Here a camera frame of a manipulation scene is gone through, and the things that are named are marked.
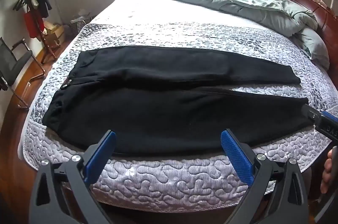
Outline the person right hand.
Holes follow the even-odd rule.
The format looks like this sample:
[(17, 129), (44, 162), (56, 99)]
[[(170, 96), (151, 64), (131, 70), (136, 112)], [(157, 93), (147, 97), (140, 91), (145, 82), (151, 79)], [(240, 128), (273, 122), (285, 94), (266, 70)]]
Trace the person right hand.
[(330, 182), (332, 180), (331, 178), (331, 170), (332, 170), (332, 151), (330, 150), (327, 154), (327, 160), (324, 163), (324, 171), (323, 171), (323, 175), (322, 175), (322, 180), (321, 180), (321, 185), (320, 185), (320, 191), (322, 194), (326, 194), (328, 189), (329, 189), (329, 185)]

